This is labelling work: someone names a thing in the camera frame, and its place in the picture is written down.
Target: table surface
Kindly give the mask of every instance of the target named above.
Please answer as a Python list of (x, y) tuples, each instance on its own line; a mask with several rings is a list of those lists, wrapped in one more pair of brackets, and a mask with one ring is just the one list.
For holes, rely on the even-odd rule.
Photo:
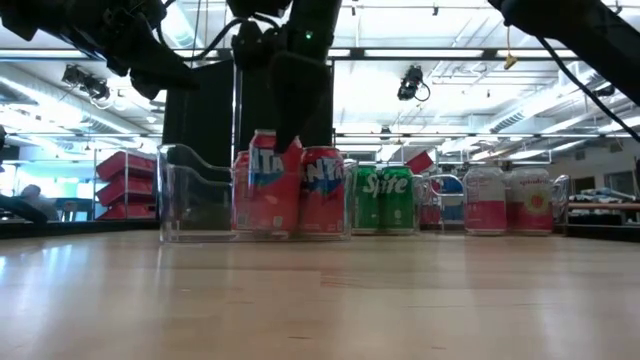
[(0, 242), (0, 359), (638, 359), (640, 246)]

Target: sprite logo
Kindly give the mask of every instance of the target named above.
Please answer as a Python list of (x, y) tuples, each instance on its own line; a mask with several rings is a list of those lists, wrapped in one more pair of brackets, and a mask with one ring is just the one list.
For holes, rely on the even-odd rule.
[(342, 161), (332, 158), (318, 158), (315, 164), (307, 164), (305, 187), (309, 191), (320, 190), (324, 195), (335, 191), (344, 177)]
[(367, 176), (367, 183), (362, 188), (362, 192), (365, 194), (372, 194), (374, 198), (378, 197), (378, 193), (380, 192), (380, 183), (378, 182), (378, 176), (376, 174)]
[(380, 180), (381, 194), (404, 194), (407, 191), (409, 180), (398, 178), (395, 175), (385, 175)]
[(269, 185), (276, 182), (284, 174), (282, 158), (273, 149), (252, 148), (249, 183), (252, 185)]

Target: red crate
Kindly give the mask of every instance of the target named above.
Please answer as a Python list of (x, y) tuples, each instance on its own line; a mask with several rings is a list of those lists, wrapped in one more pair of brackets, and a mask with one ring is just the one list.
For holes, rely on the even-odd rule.
[(112, 206), (107, 212), (98, 217), (98, 220), (140, 220), (140, 219), (155, 219), (155, 205), (148, 204), (130, 204), (128, 207), (119, 203)]
[[(124, 175), (114, 178), (111, 183), (96, 193), (102, 206), (124, 202)], [(153, 180), (129, 177), (129, 203), (153, 203)]]
[[(117, 175), (124, 174), (127, 154), (118, 151), (96, 167), (96, 172), (102, 181), (110, 181)], [(139, 178), (153, 178), (156, 161), (139, 155), (129, 154), (129, 176)]]

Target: clear plastic bin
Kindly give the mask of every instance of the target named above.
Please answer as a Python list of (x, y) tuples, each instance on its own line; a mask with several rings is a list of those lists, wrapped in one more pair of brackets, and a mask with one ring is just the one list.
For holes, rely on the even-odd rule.
[[(161, 239), (165, 243), (349, 240), (356, 171), (357, 164), (345, 164), (344, 197), (340, 200), (342, 205), (338, 206), (342, 213), (336, 217), (335, 211), (320, 212), (327, 215), (319, 219), (320, 223), (335, 222), (337, 225), (323, 228), (330, 230), (326, 232), (307, 224), (307, 230), (302, 231), (299, 214), (305, 211), (307, 203), (293, 195), (298, 189), (274, 193), (258, 191), (247, 185), (243, 191), (237, 188), (234, 191), (234, 183), (247, 184), (248, 181), (234, 181), (232, 169), (212, 166), (184, 145), (160, 146), (158, 190)], [(298, 173), (281, 176), (301, 178)], [(314, 206), (322, 207), (330, 201), (314, 202)], [(238, 220), (243, 226), (237, 226)]]

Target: red soda can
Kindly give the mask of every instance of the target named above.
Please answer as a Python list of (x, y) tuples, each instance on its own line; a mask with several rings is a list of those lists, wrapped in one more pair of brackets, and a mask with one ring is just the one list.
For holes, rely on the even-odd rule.
[(240, 151), (233, 164), (231, 230), (249, 230), (249, 152)]
[(302, 144), (296, 138), (284, 154), (276, 154), (276, 132), (256, 130), (249, 144), (249, 192), (253, 230), (295, 230), (300, 197)]
[(340, 235), (344, 232), (344, 160), (328, 146), (308, 147), (302, 155), (300, 232)]

